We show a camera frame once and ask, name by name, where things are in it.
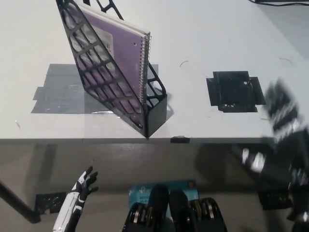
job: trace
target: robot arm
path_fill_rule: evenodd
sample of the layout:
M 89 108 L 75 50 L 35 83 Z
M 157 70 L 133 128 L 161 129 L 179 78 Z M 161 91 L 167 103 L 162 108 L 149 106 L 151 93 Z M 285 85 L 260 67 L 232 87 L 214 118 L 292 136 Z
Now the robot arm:
M 293 211 L 288 217 L 295 222 L 293 232 L 309 231 L 307 125 L 299 116 L 297 104 L 281 82 L 268 89 L 266 111 L 274 132 L 276 143 L 274 150 L 268 154 L 262 154 L 234 146 L 232 153 L 245 168 L 286 188 L 293 199 Z M 290 167 L 282 164 L 281 159 L 284 158 L 289 158 Z
M 87 196 L 98 190 L 98 187 L 89 186 L 97 180 L 97 172 L 91 174 L 93 168 L 89 167 L 77 180 L 71 192 L 67 195 L 60 209 L 53 232 L 74 232 L 82 214 Z

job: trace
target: gray tape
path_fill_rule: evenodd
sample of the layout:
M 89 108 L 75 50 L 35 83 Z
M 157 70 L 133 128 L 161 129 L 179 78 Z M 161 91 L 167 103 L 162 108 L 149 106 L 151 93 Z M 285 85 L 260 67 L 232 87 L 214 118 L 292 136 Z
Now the gray tape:
M 158 73 L 158 65 L 153 65 Z M 148 71 L 148 79 L 153 77 Z M 103 104 L 84 91 L 75 64 L 50 64 L 43 87 L 33 100 L 34 114 L 112 114 Z

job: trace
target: purple notebook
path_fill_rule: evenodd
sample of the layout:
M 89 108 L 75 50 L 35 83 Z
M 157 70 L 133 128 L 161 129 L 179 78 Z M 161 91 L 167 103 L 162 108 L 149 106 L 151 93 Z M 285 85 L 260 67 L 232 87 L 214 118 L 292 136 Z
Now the purple notebook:
M 65 13 L 66 24 L 69 29 L 72 29 L 76 27 L 76 24 L 81 22 L 82 18 L 75 6 L 71 3 L 69 4 L 68 12 L 70 15 Z M 147 76 L 148 57 L 145 57 L 145 51 L 149 49 L 149 47 L 147 47 L 148 37 L 139 32 L 132 31 L 125 26 L 117 25 L 117 23 L 108 18 L 99 17 L 85 10 L 83 10 L 83 13 L 117 63 L 134 93 L 139 98 L 141 105 L 135 99 L 123 99 L 120 102 L 113 101 L 113 99 L 116 98 L 132 96 L 132 91 L 123 82 L 115 81 L 113 84 L 95 88 L 93 93 L 100 99 L 105 101 L 110 100 L 110 103 L 123 113 L 141 112 L 141 107 L 145 108 L 146 98 L 144 96 L 146 95 L 145 78 Z M 82 48 L 97 41 L 86 25 L 83 25 L 75 32 L 75 37 L 71 36 L 70 40 L 72 48 L 76 52 L 81 51 Z M 121 76 L 112 63 L 106 64 L 108 70 L 104 67 L 100 67 L 92 71 L 92 73 L 87 72 L 88 68 L 100 64 L 98 56 L 103 61 L 108 62 L 109 60 L 107 52 L 99 45 L 90 49 L 87 54 L 82 54 L 77 58 L 77 65 L 79 68 L 82 71 L 86 71 L 82 76 L 86 87 L 111 82 L 114 80 L 113 77 L 117 79 Z

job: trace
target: notebook cover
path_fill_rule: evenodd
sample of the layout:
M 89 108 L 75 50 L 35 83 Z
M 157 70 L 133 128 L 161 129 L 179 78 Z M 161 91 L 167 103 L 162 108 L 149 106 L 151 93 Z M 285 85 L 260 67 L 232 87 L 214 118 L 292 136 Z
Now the notebook cover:
M 68 11 L 71 14 L 71 16 L 73 16 L 76 23 L 79 23 L 81 21 L 79 13 L 77 13 L 77 10 L 72 4 L 69 5 Z M 123 75 L 125 76 L 130 86 L 132 87 L 133 91 L 139 97 L 141 88 L 140 58 L 142 51 L 142 37 L 133 32 L 127 31 L 109 22 L 94 17 L 87 12 L 83 13 L 86 19 L 93 27 L 93 29 L 96 31 L 97 35 L 101 38 L 105 47 L 108 49 L 109 53 L 117 63 L 118 67 L 122 71 Z M 66 21 L 68 26 L 70 24 L 72 25 L 72 28 L 75 26 L 72 21 L 72 18 L 69 17 L 68 15 L 66 15 Z M 86 25 L 81 27 L 81 30 L 84 32 L 90 43 L 96 41 L 94 35 L 92 35 L 90 29 L 88 29 Z M 88 43 L 87 40 L 83 38 L 84 36 L 79 31 L 76 32 L 77 32 L 76 37 L 79 43 L 83 46 L 87 46 Z M 78 49 L 80 49 L 80 47 L 74 40 L 75 39 L 72 37 L 71 38 L 72 46 L 76 51 L 79 51 Z M 102 60 L 106 60 L 108 58 L 107 54 L 101 47 L 96 46 L 94 49 L 102 58 Z M 88 54 L 95 63 L 99 63 L 99 58 L 97 57 L 97 55 L 93 50 L 90 50 Z M 90 63 L 86 55 L 81 58 L 84 62 L 81 62 L 79 58 L 77 58 L 77 62 L 82 70 L 92 67 L 92 64 Z M 119 77 L 120 74 L 117 73 L 115 67 L 111 63 L 107 64 L 107 68 L 115 78 Z M 85 80 L 86 87 L 96 85 L 97 83 L 103 84 L 105 81 L 112 80 L 112 77 L 108 74 L 105 68 L 103 67 L 100 68 L 99 72 L 100 73 L 98 72 L 93 73 L 95 80 L 90 74 L 86 74 L 87 78 L 83 77 Z M 97 89 L 97 94 L 104 100 L 115 98 L 113 92 L 115 93 L 117 98 L 125 96 L 129 97 L 132 95 L 128 87 L 121 82 L 117 84 L 111 84 L 110 87 L 104 86 L 102 89 Z M 140 112 L 140 104 L 134 99 L 122 100 L 120 104 L 117 102 L 113 102 L 113 104 L 121 112 L 123 112 L 124 110 L 127 113 Z

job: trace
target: spiral notebook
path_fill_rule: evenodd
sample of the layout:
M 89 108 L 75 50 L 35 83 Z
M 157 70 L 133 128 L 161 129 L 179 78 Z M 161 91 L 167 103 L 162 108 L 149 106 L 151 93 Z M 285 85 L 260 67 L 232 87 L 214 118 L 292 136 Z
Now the spiral notebook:
M 78 3 L 78 6 L 115 60 L 141 102 L 142 108 L 146 111 L 146 84 L 150 32 L 111 15 L 107 15 L 104 12 L 96 11 L 83 3 Z M 68 12 L 65 12 L 65 19 L 69 29 L 72 29 L 81 21 L 80 14 L 71 3 L 69 4 Z M 70 40 L 72 48 L 75 52 L 79 52 L 83 46 L 86 47 L 89 45 L 88 41 L 92 44 L 96 41 L 96 38 L 91 33 L 91 30 L 84 25 L 75 32 L 74 37 L 70 37 Z M 100 63 L 98 55 L 102 60 L 108 59 L 108 54 L 106 54 L 104 49 L 95 46 L 93 49 L 90 49 L 86 55 L 84 54 L 77 58 L 77 65 L 81 70 L 87 70 L 93 63 Z M 85 74 L 82 77 L 85 86 L 104 84 L 105 82 L 112 81 L 113 77 L 117 78 L 120 75 L 117 73 L 117 69 L 112 63 L 106 64 L 106 67 L 108 70 L 102 67 L 97 70 L 96 73 L 92 73 L 92 75 Z M 131 91 L 128 89 L 127 85 L 118 82 L 117 84 L 110 84 L 96 89 L 95 94 L 101 99 L 108 100 L 115 97 L 129 97 Z M 134 101 L 134 99 L 120 102 L 115 101 L 112 102 L 112 104 L 123 113 L 141 111 L 140 104 Z

